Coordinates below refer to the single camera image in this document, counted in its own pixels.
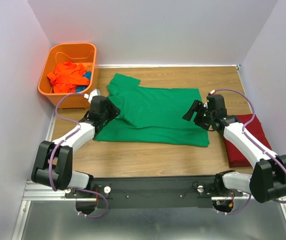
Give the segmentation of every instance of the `wooden table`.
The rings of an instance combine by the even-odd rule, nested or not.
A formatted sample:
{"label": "wooden table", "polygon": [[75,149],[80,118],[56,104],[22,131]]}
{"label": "wooden table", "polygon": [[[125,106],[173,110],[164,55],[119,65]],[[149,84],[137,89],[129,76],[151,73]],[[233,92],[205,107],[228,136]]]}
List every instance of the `wooden table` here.
{"label": "wooden table", "polygon": [[[158,68],[104,68],[100,69],[98,89],[107,96],[107,84],[115,73],[141,80],[140,86],[154,88],[199,88],[202,99],[213,89],[231,88],[243,92],[235,67],[158,67]],[[222,92],[228,114],[249,114],[245,99],[232,92]],[[64,117],[80,120],[85,109],[63,109]],[[56,119],[53,139],[75,126]],[[144,142],[89,141],[75,154],[73,170],[94,177],[147,177],[175,175],[208,175],[229,170],[222,138],[209,132],[209,146],[196,147]],[[251,173],[251,167],[234,168]]]}

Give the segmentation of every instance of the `white backdrop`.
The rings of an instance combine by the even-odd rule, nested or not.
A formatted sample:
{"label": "white backdrop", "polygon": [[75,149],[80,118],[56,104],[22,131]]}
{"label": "white backdrop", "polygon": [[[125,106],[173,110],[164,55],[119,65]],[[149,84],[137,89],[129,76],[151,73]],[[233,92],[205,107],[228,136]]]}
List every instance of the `white backdrop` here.
{"label": "white backdrop", "polygon": [[25,0],[0,0],[0,240],[12,238],[52,106],[37,92],[49,42]]}
{"label": "white backdrop", "polygon": [[52,45],[91,42],[101,64],[242,63],[277,0],[28,0]]}
{"label": "white backdrop", "polygon": [[286,0],[279,0],[241,66],[268,141],[286,154]]}

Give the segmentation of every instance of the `orange basket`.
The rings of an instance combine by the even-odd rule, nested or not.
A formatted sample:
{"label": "orange basket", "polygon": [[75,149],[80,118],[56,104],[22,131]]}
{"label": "orange basket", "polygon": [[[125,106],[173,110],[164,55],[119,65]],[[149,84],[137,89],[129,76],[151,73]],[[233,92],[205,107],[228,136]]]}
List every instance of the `orange basket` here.
{"label": "orange basket", "polygon": [[[48,54],[46,64],[38,84],[38,91],[46,96],[56,106],[58,102],[68,93],[54,93],[53,86],[47,78],[47,74],[53,73],[59,63],[71,61],[82,63],[86,71],[92,72],[88,87],[81,91],[82,94],[90,94],[97,86],[98,62],[96,58],[96,47],[91,43],[65,43],[53,47]],[[90,104],[81,95],[73,95],[66,98],[59,106],[60,109],[89,108]]]}

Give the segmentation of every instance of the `screw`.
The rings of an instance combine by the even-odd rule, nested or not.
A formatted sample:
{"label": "screw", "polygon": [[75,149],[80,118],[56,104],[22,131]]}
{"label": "screw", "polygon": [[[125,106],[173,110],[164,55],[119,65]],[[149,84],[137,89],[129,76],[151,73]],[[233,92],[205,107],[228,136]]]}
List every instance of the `screw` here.
{"label": "screw", "polygon": [[111,192],[110,186],[104,187],[104,193],[109,194]]}
{"label": "screw", "polygon": [[64,192],[65,192],[66,194],[70,194],[71,191],[72,191],[72,190],[71,190],[70,188],[64,190]]}
{"label": "screw", "polygon": [[198,186],[198,187],[197,187],[197,191],[198,191],[199,193],[204,192],[204,187],[203,187],[202,185]]}

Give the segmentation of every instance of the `orange cloth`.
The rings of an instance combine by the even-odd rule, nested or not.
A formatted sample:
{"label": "orange cloth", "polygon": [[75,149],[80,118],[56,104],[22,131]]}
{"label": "orange cloth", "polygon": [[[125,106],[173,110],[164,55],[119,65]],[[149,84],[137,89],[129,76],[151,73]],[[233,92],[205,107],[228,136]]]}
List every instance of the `orange cloth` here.
{"label": "orange cloth", "polygon": [[53,85],[54,93],[75,93],[78,86],[88,86],[89,80],[83,75],[86,73],[83,64],[72,63],[71,61],[59,63],[55,73],[47,74]]}

